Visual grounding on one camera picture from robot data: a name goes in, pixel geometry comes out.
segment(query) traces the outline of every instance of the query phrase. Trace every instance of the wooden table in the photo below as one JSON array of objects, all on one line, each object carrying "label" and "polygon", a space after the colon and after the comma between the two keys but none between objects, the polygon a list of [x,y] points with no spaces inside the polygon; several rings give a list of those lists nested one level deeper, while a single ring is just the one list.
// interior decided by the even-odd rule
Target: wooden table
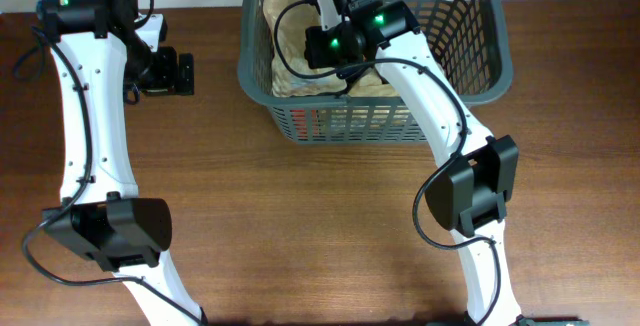
[{"label": "wooden table", "polygon": [[[640,0],[505,2],[516,77],[474,112],[520,150],[507,255],[527,315],[640,319]],[[413,196],[425,145],[297,146],[236,81],[240,14],[168,10],[168,43],[196,59],[196,96],[126,107],[142,197],[170,205],[172,254],[212,321],[431,320],[465,310],[455,253],[424,244]],[[58,203],[64,139],[53,65],[10,69],[32,15],[0,15],[0,324],[144,325],[122,285],[67,288],[23,260],[23,233]],[[425,227],[449,241],[430,217]],[[47,237],[51,270],[102,277]]]}]

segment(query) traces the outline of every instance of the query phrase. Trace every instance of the black cable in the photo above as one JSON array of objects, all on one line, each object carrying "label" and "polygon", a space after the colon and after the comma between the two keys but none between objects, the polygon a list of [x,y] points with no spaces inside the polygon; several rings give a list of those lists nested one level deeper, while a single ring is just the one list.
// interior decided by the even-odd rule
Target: black cable
[{"label": "black cable", "polygon": [[134,282],[134,283],[146,288],[151,293],[153,293],[155,296],[159,297],[164,302],[166,302],[167,304],[171,305],[172,307],[174,307],[178,311],[182,312],[184,315],[186,315],[187,317],[189,317],[190,319],[195,321],[196,324],[201,325],[200,319],[198,319],[192,313],[187,311],[184,307],[180,306],[175,301],[173,301],[170,298],[166,297],[165,295],[160,293],[160,291],[156,290],[151,285],[146,283],[144,281],[144,278],[138,278],[138,277],[116,278],[116,277],[112,277],[112,278],[104,278],[104,279],[88,280],[88,281],[66,280],[66,279],[64,279],[62,277],[59,277],[59,276],[53,274],[49,270],[47,270],[44,266],[42,266],[40,263],[38,263],[38,261],[36,261],[36,259],[31,254],[31,251],[29,250],[29,243],[37,236],[38,232],[40,232],[41,230],[43,230],[44,228],[46,228],[47,226],[49,226],[53,222],[59,220],[62,216],[66,215],[71,210],[71,208],[75,205],[75,203],[78,201],[80,196],[82,196],[82,193],[87,188],[87,184],[91,180],[91,168],[92,168],[92,163],[93,163],[93,144],[92,144],[92,140],[91,140],[91,126],[90,126],[90,123],[89,123],[89,111],[87,109],[87,101],[86,101],[86,99],[84,97],[84,91],[83,91],[80,79],[78,78],[78,74],[75,72],[75,69],[71,65],[71,63],[69,62],[69,59],[64,55],[64,53],[60,50],[60,48],[58,47],[58,45],[56,45],[55,42],[50,42],[47,39],[47,37],[44,34],[44,32],[42,30],[38,29],[37,27],[31,27],[31,30],[36,35],[36,38],[39,40],[39,44],[41,46],[44,47],[44,43],[49,44],[51,49],[56,53],[56,55],[58,55],[58,57],[60,58],[60,60],[64,64],[64,66],[66,67],[69,75],[71,76],[71,79],[73,80],[73,84],[74,84],[74,88],[73,89],[74,89],[74,91],[76,91],[78,93],[78,101],[80,102],[80,109],[82,111],[82,124],[83,124],[83,128],[84,128],[85,147],[86,147],[86,160],[85,160],[84,174],[82,175],[82,178],[80,178],[78,180],[78,182],[80,183],[80,186],[78,186],[78,189],[76,190],[76,192],[73,194],[73,196],[71,198],[65,199],[63,201],[62,208],[61,208],[61,210],[59,212],[57,212],[56,214],[48,217],[46,220],[42,221],[36,227],[34,227],[33,229],[31,229],[30,231],[28,231],[25,234],[24,238],[22,239],[22,245],[21,245],[22,254],[27,259],[27,262],[29,262],[29,264],[31,266],[33,266],[33,268],[36,271],[38,271],[40,274],[42,274],[46,278],[48,278],[48,279],[50,279],[50,280],[52,280],[54,282],[57,282],[57,283],[59,283],[61,285],[65,285],[65,286],[96,286],[96,285],[105,285],[105,284],[121,283],[121,282]]},{"label": "black cable", "polygon": [[[133,100],[129,98],[129,91],[133,93]],[[140,89],[136,84],[131,87],[131,90],[126,89],[123,92],[124,103],[127,105],[137,105],[140,102]]]},{"label": "black cable", "polygon": [[474,243],[477,242],[486,242],[489,244],[489,247],[491,248],[491,252],[493,254],[493,259],[494,259],[494,264],[495,264],[495,269],[496,269],[496,290],[495,290],[495,295],[493,297],[493,299],[491,300],[491,304],[489,305],[489,308],[487,309],[487,313],[480,319],[480,321],[476,324],[477,326],[481,326],[482,324],[484,324],[484,322],[489,318],[489,316],[491,315],[491,312],[493,311],[493,309],[495,308],[496,304],[498,303],[498,298],[500,296],[500,288],[502,287],[502,279],[501,279],[501,271],[500,271],[500,259],[498,257],[498,250],[496,249],[495,246],[495,241],[485,237],[485,236],[478,236],[475,237],[471,240],[467,240],[465,242],[462,242],[460,244],[457,245],[444,245],[441,243],[438,243],[434,240],[432,240],[431,238],[429,238],[429,236],[427,236],[424,231],[422,230],[422,227],[420,226],[420,221],[418,219],[418,210],[420,208],[420,200],[422,199],[422,197],[424,196],[424,193],[426,191],[426,189],[431,185],[431,183],[433,182],[433,180],[435,180],[440,174],[442,174],[444,171],[446,171],[451,165],[453,165],[453,163],[462,156],[462,149],[464,148],[465,142],[467,140],[467,135],[468,135],[468,127],[467,127],[467,118],[465,115],[464,110],[462,109],[462,106],[460,105],[460,102],[458,101],[458,99],[456,98],[456,95],[454,94],[453,90],[451,90],[449,87],[447,87],[447,85],[444,84],[444,82],[442,82],[435,74],[433,74],[433,72],[431,72],[431,70],[429,70],[428,67],[420,65],[417,62],[413,62],[413,61],[409,61],[409,60],[405,60],[405,59],[399,59],[399,58],[382,58],[382,59],[376,59],[373,61],[365,61],[365,62],[358,62],[358,63],[353,63],[353,64],[349,64],[349,65],[345,65],[345,66],[340,66],[338,68],[335,68],[333,70],[327,71],[327,72],[323,72],[321,74],[316,74],[316,75],[305,75],[305,74],[301,74],[299,72],[297,72],[296,70],[292,69],[291,66],[287,63],[284,55],[282,54],[282,50],[280,49],[280,44],[278,42],[278,28],[280,26],[280,21],[282,20],[282,18],[284,17],[284,15],[291,10],[292,8],[296,7],[296,6],[300,6],[300,5],[304,5],[304,4],[311,4],[314,5],[315,3],[317,3],[317,0],[300,0],[300,1],[296,1],[290,5],[288,5],[287,7],[285,7],[282,12],[280,13],[280,15],[278,15],[278,19],[276,20],[276,24],[274,26],[274,30],[273,30],[273,39],[274,39],[274,44],[275,44],[275,48],[276,48],[276,52],[278,53],[278,56],[280,57],[280,60],[282,61],[282,64],[284,65],[284,67],[294,76],[301,78],[301,79],[305,79],[305,80],[314,80],[314,79],[319,79],[319,78],[323,78],[323,77],[327,77],[327,76],[331,76],[340,72],[344,72],[344,71],[348,71],[348,70],[352,70],[354,68],[364,68],[364,67],[372,67],[376,64],[382,64],[382,63],[400,63],[400,64],[405,64],[411,67],[414,67],[418,70],[418,72],[420,73],[424,73],[426,74],[433,82],[435,82],[441,89],[442,91],[444,91],[445,94],[447,94],[447,97],[451,100],[451,103],[453,104],[453,106],[455,107],[457,113],[458,113],[458,117],[460,118],[460,142],[458,144],[458,147],[456,148],[456,150],[450,155],[449,159],[447,160],[447,162],[445,162],[442,166],[440,166],[440,168],[438,168],[438,170],[436,170],[436,172],[434,172],[428,179],[427,181],[425,181],[425,183],[422,185],[422,187],[420,187],[420,189],[418,190],[418,193],[416,194],[416,198],[413,202],[413,210],[412,210],[412,217],[413,217],[413,224],[416,228],[416,231],[418,232],[418,235],[420,235],[420,237],[429,245],[440,249],[440,250],[447,250],[447,251],[453,251],[453,250],[458,250],[461,249],[463,247],[467,247],[470,246]]},{"label": "black cable", "polygon": [[134,23],[136,30],[144,26],[147,23],[147,21],[149,21],[149,19],[151,18],[151,15],[153,14],[153,9],[154,9],[154,0],[149,0],[149,11],[147,12],[147,15],[142,20],[136,21]]},{"label": "black cable", "polygon": [[[20,68],[22,68],[22,65],[24,64],[24,62],[27,61],[27,59],[29,59],[29,57],[31,57],[31,55],[35,54],[36,52],[40,52],[40,62],[38,63],[38,68],[36,69],[36,72],[33,75],[28,77],[21,76]],[[40,38],[36,37],[36,46],[31,48],[29,51],[25,52],[24,55],[20,56],[18,61],[16,61],[15,65],[13,65],[13,68],[11,69],[11,73],[13,74],[13,77],[18,81],[37,80],[38,78],[40,78],[40,76],[42,75],[42,72],[44,71],[44,65],[45,65],[46,59],[47,58],[44,52],[44,46],[42,45],[42,41],[40,41]]]}]

